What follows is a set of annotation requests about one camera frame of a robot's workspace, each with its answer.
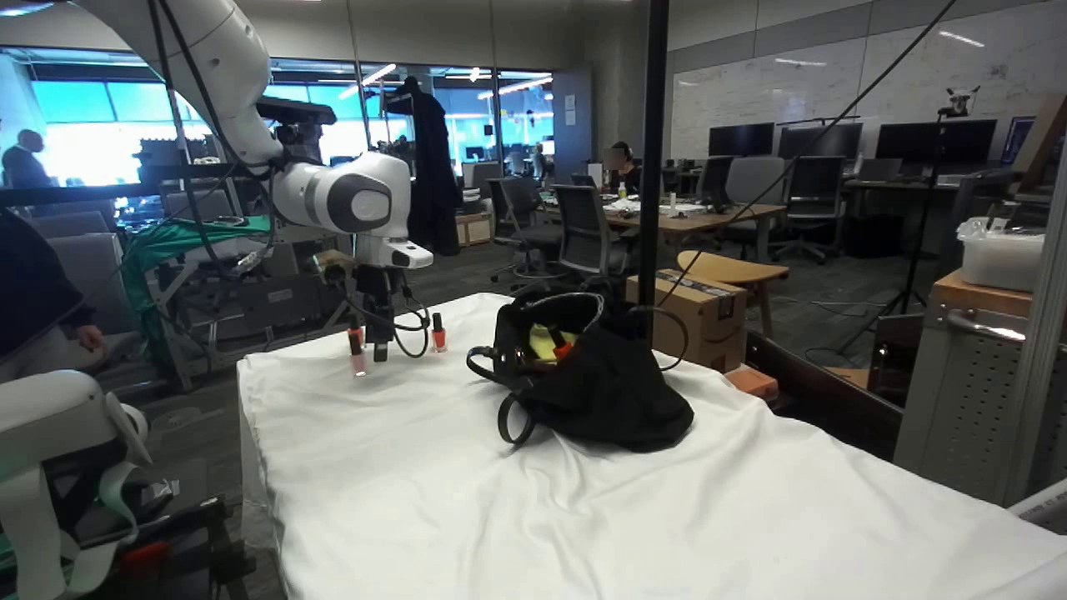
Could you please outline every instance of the black handbag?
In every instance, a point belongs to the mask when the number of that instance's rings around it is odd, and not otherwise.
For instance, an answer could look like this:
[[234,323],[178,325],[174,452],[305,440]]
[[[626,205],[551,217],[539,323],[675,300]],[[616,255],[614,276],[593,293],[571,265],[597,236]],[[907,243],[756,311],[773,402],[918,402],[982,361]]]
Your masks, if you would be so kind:
[[474,347],[466,367],[509,388],[496,428],[513,446],[547,425],[577,443],[646,452],[681,443],[693,424],[691,402],[668,386],[657,355],[641,342],[641,313],[600,293],[520,297],[501,307],[493,347]]

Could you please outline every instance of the person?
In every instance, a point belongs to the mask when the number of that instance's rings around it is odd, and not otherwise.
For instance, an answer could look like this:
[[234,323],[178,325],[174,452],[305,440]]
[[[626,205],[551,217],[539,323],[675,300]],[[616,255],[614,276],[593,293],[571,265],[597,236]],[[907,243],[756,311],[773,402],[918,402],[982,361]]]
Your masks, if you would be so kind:
[[626,185],[626,192],[641,192],[641,162],[631,153],[631,143],[616,138],[611,143],[611,183],[608,190],[616,192],[620,185]]
[[87,352],[102,348],[102,328],[59,255],[28,218],[0,205],[0,382],[77,367],[71,338]]
[[38,130],[19,130],[18,143],[2,153],[2,185],[51,185],[38,153],[45,137]]

